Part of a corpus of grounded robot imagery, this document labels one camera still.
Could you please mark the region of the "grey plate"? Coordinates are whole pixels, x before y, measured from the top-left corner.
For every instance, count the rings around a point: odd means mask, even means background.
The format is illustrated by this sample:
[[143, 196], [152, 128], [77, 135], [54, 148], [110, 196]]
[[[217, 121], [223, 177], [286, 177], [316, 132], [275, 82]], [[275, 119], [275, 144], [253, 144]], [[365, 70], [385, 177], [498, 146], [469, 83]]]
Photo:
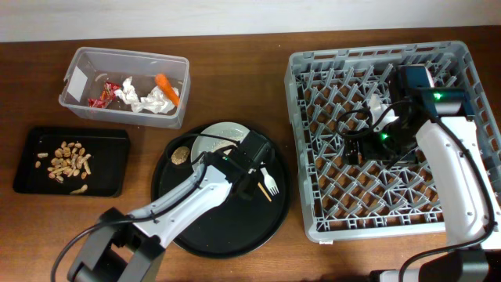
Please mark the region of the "grey plate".
[[[226, 121], [210, 125], [201, 133], [211, 136], [220, 136], [241, 142], [249, 132], [250, 129], [241, 124]], [[229, 145], [233, 145], [233, 143], [224, 139], [198, 136], [191, 147], [191, 161], [194, 161], [205, 151], [214, 152]]]

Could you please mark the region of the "peanut shells pile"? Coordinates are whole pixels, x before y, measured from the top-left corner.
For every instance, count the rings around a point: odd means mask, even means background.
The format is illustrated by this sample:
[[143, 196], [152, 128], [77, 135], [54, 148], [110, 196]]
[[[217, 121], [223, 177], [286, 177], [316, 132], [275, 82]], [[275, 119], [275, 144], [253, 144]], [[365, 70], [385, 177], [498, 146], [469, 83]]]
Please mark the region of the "peanut shells pile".
[[38, 152], [35, 154], [35, 168], [42, 167], [42, 160], [49, 159], [45, 169], [50, 181], [58, 188], [68, 190], [70, 195], [80, 195], [88, 192], [86, 179], [92, 174], [89, 164], [92, 155], [79, 141], [62, 141], [52, 153]]

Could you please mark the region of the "white plastic fork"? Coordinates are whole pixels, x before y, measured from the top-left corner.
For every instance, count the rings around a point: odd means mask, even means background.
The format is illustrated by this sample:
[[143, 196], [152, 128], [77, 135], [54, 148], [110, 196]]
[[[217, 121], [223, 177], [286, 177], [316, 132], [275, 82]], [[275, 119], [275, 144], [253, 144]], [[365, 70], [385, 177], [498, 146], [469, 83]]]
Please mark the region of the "white plastic fork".
[[268, 173], [266, 167], [261, 168], [261, 173], [263, 175], [265, 186], [268, 192], [270, 192], [272, 196], [277, 195], [279, 193], [279, 188], [274, 178]]

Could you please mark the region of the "wooden chopstick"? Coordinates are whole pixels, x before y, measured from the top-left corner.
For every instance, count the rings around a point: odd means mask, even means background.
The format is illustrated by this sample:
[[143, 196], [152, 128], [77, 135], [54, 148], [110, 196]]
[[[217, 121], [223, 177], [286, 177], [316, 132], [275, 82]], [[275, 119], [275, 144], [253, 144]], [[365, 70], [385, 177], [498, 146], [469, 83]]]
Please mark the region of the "wooden chopstick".
[[266, 188], [264, 188], [264, 186], [263, 186], [260, 182], [258, 182], [258, 187], [259, 187], [259, 189], [261, 190], [261, 192], [264, 194], [265, 198], [266, 198], [269, 202], [272, 202], [272, 199], [271, 199], [271, 197], [269, 196], [269, 194], [267, 193]]

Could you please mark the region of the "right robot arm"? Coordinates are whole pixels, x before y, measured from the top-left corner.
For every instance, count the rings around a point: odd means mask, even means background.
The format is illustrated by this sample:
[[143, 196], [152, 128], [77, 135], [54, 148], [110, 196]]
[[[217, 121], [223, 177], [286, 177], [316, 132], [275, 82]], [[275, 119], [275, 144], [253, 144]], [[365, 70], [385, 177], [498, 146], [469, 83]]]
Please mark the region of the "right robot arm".
[[396, 165], [420, 150], [445, 220], [447, 245], [408, 258], [400, 269], [376, 270], [371, 281], [498, 281], [500, 207], [483, 165], [474, 110], [461, 88], [437, 87], [422, 64], [399, 66], [388, 82], [391, 102], [372, 96], [361, 130], [336, 132], [343, 160]]

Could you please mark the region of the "white paper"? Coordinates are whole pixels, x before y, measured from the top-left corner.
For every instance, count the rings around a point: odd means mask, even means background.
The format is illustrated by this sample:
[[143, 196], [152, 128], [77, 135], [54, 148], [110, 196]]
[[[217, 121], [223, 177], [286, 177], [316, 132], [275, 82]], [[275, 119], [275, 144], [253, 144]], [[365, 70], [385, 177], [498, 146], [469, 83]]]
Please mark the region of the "white paper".
[[126, 78], [122, 87], [114, 90], [114, 95], [129, 105], [134, 113], [148, 110], [153, 114], [167, 114], [175, 108], [174, 103], [158, 86], [155, 86], [147, 96], [139, 97], [132, 85], [132, 77]]

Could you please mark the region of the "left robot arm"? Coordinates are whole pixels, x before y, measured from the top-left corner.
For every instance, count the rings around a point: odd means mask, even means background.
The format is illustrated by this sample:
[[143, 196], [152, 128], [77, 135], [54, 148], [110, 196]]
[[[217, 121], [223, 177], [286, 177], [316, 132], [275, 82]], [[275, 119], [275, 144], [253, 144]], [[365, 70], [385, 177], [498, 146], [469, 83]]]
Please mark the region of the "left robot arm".
[[67, 273], [69, 281], [153, 281], [167, 246], [206, 212], [223, 204], [244, 180], [256, 179], [274, 154], [270, 141], [254, 130], [241, 140], [200, 153], [193, 170], [170, 192], [127, 215], [116, 208], [79, 233], [60, 252], [80, 239], [85, 243]]

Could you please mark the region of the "brown round cookie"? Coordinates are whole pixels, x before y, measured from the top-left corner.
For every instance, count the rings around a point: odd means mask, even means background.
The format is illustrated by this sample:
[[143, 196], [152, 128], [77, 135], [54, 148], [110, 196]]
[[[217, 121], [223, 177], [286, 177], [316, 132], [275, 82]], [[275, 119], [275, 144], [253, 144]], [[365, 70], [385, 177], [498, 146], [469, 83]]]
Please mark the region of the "brown round cookie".
[[171, 163], [174, 165], [181, 165], [188, 160], [190, 155], [190, 148], [187, 146], [180, 146], [175, 149], [171, 155]]

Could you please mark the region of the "orange carrot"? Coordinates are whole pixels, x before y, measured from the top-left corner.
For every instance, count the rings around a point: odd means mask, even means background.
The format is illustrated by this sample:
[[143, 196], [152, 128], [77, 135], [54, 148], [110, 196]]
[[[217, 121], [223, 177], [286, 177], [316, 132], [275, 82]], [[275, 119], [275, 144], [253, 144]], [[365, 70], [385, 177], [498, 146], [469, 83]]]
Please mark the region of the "orange carrot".
[[180, 103], [180, 99], [179, 96], [176, 94], [175, 90], [173, 89], [173, 87], [171, 86], [168, 78], [164, 74], [157, 74], [155, 77], [155, 82], [158, 88], [177, 107]]

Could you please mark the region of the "red foil snack wrapper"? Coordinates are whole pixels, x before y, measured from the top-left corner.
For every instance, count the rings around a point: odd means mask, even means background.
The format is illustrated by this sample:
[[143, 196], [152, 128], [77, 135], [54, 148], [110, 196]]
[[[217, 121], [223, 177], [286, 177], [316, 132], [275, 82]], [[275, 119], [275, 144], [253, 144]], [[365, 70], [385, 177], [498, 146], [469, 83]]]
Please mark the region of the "red foil snack wrapper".
[[121, 87], [113, 82], [106, 82], [103, 86], [103, 91], [99, 98], [88, 99], [88, 105], [94, 108], [107, 108], [115, 99], [115, 91], [119, 90]]

